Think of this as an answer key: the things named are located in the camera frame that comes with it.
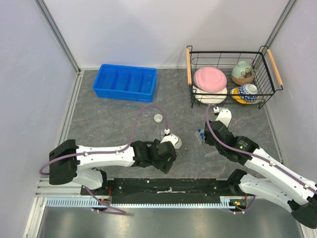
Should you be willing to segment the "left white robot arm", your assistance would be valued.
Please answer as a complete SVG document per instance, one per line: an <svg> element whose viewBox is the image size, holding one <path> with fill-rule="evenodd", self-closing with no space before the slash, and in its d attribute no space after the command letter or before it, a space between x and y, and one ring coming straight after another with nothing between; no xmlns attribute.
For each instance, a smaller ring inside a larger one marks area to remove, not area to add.
<svg viewBox="0 0 317 238"><path fill-rule="evenodd" d="M116 147L76 145L69 139L49 153L49 183L63 185L70 182L87 187L98 195L107 193L109 184L102 167L153 166L167 174L176 160L181 139L170 134L153 142L135 141Z"/></svg>

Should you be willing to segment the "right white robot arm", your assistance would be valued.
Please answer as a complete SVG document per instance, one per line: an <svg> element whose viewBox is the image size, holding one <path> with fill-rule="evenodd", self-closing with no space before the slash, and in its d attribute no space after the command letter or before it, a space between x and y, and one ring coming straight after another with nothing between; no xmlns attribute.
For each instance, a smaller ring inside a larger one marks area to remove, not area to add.
<svg viewBox="0 0 317 238"><path fill-rule="evenodd" d="M275 203L291 213L302 225L317 227L317 183L309 180L271 157L257 143L245 136L234 136L227 126L216 120L206 121L205 142L215 146L219 154L268 179L258 182L247 172L234 172L227 182L228 192L249 193Z"/></svg>

